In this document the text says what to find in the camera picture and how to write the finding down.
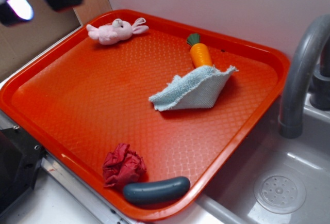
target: sink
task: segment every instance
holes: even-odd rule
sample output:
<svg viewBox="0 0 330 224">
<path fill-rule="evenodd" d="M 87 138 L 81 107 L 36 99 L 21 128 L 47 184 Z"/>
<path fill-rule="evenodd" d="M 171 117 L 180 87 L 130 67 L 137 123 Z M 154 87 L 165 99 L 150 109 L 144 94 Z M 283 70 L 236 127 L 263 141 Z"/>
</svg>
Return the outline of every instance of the sink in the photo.
<svg viewBox="0 0 330 224">
<path fill-rule="evenodd" d="M 278 113 L 279 100 L 197 201 L 225 223 L 330 223 L 330 114 L 305 105 L 303 134 L 287 139 Z"/>
</svg>

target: light blue cloth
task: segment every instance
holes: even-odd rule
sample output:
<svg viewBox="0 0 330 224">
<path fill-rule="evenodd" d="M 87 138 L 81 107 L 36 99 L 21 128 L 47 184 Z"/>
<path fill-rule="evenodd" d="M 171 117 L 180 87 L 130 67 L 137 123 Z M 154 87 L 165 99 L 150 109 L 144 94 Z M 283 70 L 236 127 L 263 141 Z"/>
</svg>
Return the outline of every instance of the light blue cloth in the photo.
<svg viewBox="0 0 330 224">
<path fill-rule="evenodd" d="M 238 71 L 230 66 L 226 72 L 202 66 L 184 77 L 174 76 L 162 92 L 149 98 L 155 110 L 212 108 L 231 74 Z"/>
</svg>

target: tray rim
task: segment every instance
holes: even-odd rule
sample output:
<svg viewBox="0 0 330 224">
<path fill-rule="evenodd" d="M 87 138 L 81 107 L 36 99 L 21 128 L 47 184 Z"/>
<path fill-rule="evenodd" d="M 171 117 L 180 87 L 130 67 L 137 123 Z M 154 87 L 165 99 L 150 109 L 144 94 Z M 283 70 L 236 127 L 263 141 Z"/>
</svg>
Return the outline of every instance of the tray rim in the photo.
<svg viewBox="0 0 330 224">
<path fill-rule="evenodd" d="M 215 33 L 209 30 L 200 29 L 197 27 L 193 27 L 186 24 L 177 23 L 174 21 L 166 20 L 163 18 L 155 17 L 149 14 L 136 12 L 132 10 L 115 10 L 104 13 L 99 17 L 91 20 L 87 24 L 91 24 L 94 26 L 101 26 L 104 24 L 104 21 L 109 19 L 113 20 L 113 18 L 117 17 L 144 17 L 146 18 L 148 24 L 152 22 L 161 22 L 164 24 L 162 29 L 165 29 L 164 32 L 171 33 L 173 29 L 168 29 L 168 27 L 180 27 L 180 34 L 177 34 L 181 37 L 187 37 L 192 32 L 197 32 L 203 34 L 204 43 L 209 46 L 214 46 L 212 43 L 212 38 L 214 37 L 226 41 L 225 47 L 226 50 L 230 52 L 230 50 L 234 50 L 234 46 L 240 47 L 239 54 L 245 57 L 251 57 L 251 54 L 256 50 L 261 54 L 268 55 L 273 59 L 268 61 L 263 61 L 262 58 L 253 58 L 253 60 L 261 61 L 270 65 L 275 69 L 277 73 L 277 84 L 269 92 L 267 97 L 261 102 L 261 104 L 255 109 L 252 115 L 246 120 L 243 126 L 239 129 L 237 134 L 229 141 L 229 143 L 224 147 L 223 151 L 216 157 L 214 162 L 207 168 L 207 170 L 201 175 L 201 177 L 197 180 L 193 187 L 190 188 L 188 193 L 179 199 L 177 202 L 166 206 L 161 207 L 159 209 L 146 210 L 134 205 L 129 204 L 126 201 L 121 201 L 120 203 L 113 204 L 111 201 L 104 197 L 105 195 L 109 195 L 109 190 L 104 189 L 102 185 L 95 184 L 93 180 L 86 180 L 91 177 L 90 172 L 76 165 L 75 162 L 71 161 L 68 158 L 61 157 L 60 154 L 52 153 L 57 159 L 59 159 L 62 163 L 68 166 L 70 169 L 74 168 L 74 173 L 76 173 L 79 177 L 84 178 L 86 183 L 88 183 L 92 188 L 94 188 L 99 194 L 101 194 L 104 198 L 106 198 L 111 204 L 117 207 L 123 214 L 143 221 L 155 221 L 168 218 L 182 210 L 184 210 L 188 205 L 190 205 L 202 192 L 207 183 L 211 180 L 211 178 L 220 170 L 221 166 L 226 162 L 226 160 L 230 157 L 230 155 L 234 152 L 234 150 L 239 146 L 239 144 L 244 140 L 245 136 L 249 133 L 249 131 L 254 127 L 254 125 L 260 120 L 266 110 L 271 106 L 271 104 L 276 100 L 276 98 L 280 95 L 284 88 L 284 83 L 286 79 L 286 74 L 289 68 L 289 60 L 287 57 L 280 51 L 272 49 L 270 47 L 252 43 L 249 41 L 245 41 L 242 39 L 230 37 L 227 35 L 223 35 L 220 33 Z M 0 89 L 0 108 L 4 111 L 10 118 L 12 118 L 15 122 L 17 122 L 22 128 L 27 127 L 27 131 L 31 133 L 35 137 L 36 140 L 50 139 L 54 140 L 47 132 L 39 130 L 36 125 L 31 123 L 28 118 L 24 116 L 23 113 L 20 113 L 14 106 L 11 105 L 11 97 L 15 93 L 15 91 L 21 86 L 21 82 L 26 82 L 33 76 L 35 76 L 42 69 L 53 63 L 58 57 L 66 53 L 71 45 L 76 45 L 80 43 L 87 37 L 86 33 L 86 25 L 82 26 L 80 29 L 74 31 L 71 35 L 61 41 L 57 46 L 53 47 L 49 51 L 42 54 L 40 57 L 36 58 L 35 61 L 29 63 L 28 66 L 24 67 L 22 70 L 12 75 L 9 78 L 3 87 Z M 119 193 L 116 191 L 112 191 L 110 194 L 111 197 L 119 196 Z"/>
</svg>

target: toy carrot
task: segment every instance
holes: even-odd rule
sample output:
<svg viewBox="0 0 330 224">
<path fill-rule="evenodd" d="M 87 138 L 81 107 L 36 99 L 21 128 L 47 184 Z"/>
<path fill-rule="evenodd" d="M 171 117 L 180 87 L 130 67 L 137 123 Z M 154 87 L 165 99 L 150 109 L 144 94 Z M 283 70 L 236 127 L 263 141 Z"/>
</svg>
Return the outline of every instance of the toy carrot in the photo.
<svg viewBox="0 0 330 224">
<path fill-rule="evenodd" d="M 191 34 L 187 38 L 187 44 L 191 46 L 190 55 L 195 67 L 213 66 L 212 59 L 208 48 L 205 44 L 200 43 L 201 36 L 198 33 Z"/>
</svg>

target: white wall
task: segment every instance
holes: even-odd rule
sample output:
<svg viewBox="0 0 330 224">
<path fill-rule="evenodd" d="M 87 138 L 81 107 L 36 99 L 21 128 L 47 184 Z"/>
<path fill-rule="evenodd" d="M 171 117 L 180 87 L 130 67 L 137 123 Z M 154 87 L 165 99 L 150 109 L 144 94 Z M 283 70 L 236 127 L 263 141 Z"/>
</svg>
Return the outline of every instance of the white wall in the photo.
<svg viewBox="0 0 330 224">
<path fill-rule="evenodd" d="M 302 34 L 330 0 L 109 0 L 132 9 L 267 45 L 290 59 Z"/>
</svg>

